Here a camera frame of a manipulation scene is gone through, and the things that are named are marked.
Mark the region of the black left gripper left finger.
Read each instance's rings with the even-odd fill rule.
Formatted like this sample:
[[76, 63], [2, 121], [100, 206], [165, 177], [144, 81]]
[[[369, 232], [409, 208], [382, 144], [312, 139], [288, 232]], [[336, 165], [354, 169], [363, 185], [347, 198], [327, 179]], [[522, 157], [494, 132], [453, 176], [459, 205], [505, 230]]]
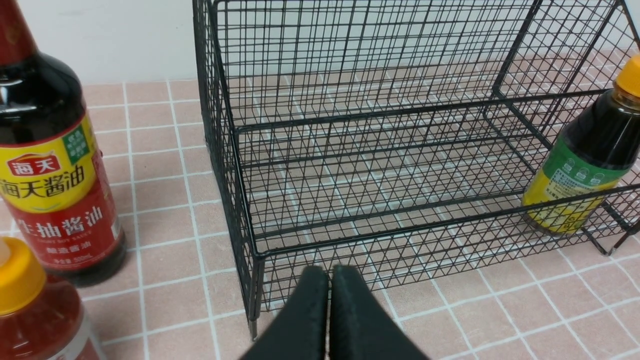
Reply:
[[307, 266], [284, 307], [242, 360], [323, 360], [326, 356], [329, 276]]

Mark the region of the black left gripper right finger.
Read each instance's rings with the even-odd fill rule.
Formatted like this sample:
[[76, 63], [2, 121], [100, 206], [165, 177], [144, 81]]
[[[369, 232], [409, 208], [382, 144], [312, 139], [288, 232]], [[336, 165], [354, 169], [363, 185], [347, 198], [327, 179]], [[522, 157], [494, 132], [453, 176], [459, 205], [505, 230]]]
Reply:
[[427, 360], [371, 293], [357, 268], [336, 265], [331, 278], [332, 360]]

